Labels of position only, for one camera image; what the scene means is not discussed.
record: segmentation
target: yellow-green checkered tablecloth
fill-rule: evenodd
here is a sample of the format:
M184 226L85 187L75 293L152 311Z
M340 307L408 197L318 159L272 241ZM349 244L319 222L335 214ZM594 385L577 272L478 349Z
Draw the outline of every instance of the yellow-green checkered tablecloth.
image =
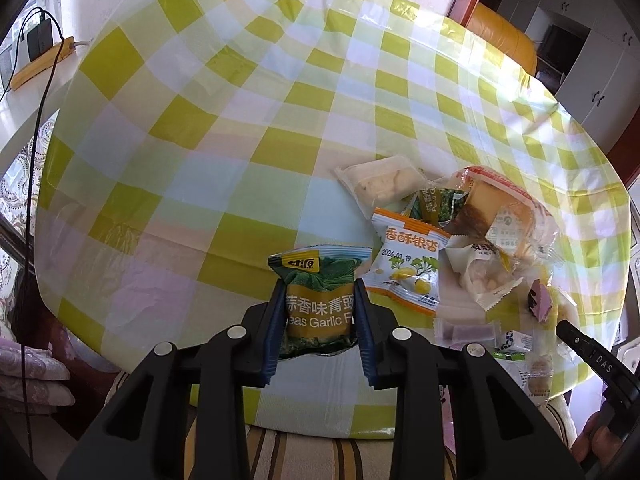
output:
M541 83L406 0L125 0L51 138L42 297L126 370L159 341L203 343L269 297L268 254L377 245L333 169L394 154L433 176L484 164L545 203L566 259L554 279L581 328L612 342L630 245L613 168ZM394 309L433 335L431 317ZM529 322L509 301L488 317ZM556 394L588 374L554 366ZM357 349L283 362L245 393L248 422L333 437L390 436L394 403Z

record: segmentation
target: person's hand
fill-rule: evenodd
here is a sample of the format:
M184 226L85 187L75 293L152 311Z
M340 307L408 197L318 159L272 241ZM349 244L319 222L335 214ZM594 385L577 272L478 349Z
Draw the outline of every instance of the person's hand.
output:
M600 465L604 467L611 462L614 455L618 452L620 446L622 446L622 440L620 440L617 435L611 433L609 428L603 426L602 428L598 428L591 441L589 441L589 435L596 426L597 418L598 413L594 413L589 417L582 433L571 446L571 454L578 462L582 462L592 450L593 454L600 460Z

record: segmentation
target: window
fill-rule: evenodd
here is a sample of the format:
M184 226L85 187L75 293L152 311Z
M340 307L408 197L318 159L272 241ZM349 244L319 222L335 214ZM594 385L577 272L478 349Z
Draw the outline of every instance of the window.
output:
M4 50L18 37L18 33L20 32L20 27L22 26L22 22L28 13L33 10L35 7L42 7L43 9L48 10L51 14L53 14L58 21L60 21L60 0L29 0L24 9L18 15L18 18L15 20L11 30L6 35L2 43L0 44L0 52L4 52ZM29 23L24 26L24 30L28 30L30 27L33 27L36 23L38 23L39 17L36 14L32 18L30 18Z

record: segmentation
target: round table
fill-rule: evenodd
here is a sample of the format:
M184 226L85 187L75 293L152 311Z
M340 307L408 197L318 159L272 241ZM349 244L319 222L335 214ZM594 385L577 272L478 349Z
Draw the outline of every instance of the round table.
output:
M612 342L630 247L613 168L541 83L406 0L124 0L51 138L42 298L125 370L159 341L206 342L270 296L269 254L378 247L334 169L395 154L434 177L488 166L543 202L562 230L554 282L580 328ZM486 320L528 326L509 298ZM433 335L433 317L373 299ZM554 345L552 322L532 330ZM588 375L557 355L554 368L555 394ZM357 349L281 362L245 391L247 422L296 433L390 437L394 410Z

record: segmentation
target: ginkgo nut snack bag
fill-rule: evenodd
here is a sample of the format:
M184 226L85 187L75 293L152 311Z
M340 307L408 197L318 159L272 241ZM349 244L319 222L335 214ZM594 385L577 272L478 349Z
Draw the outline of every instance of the ginkgo nut snack bag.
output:
M376 209L371 218L383 245L363 277L367 290L398 303L435 311L440 302L438 256L449 234L412 218Z

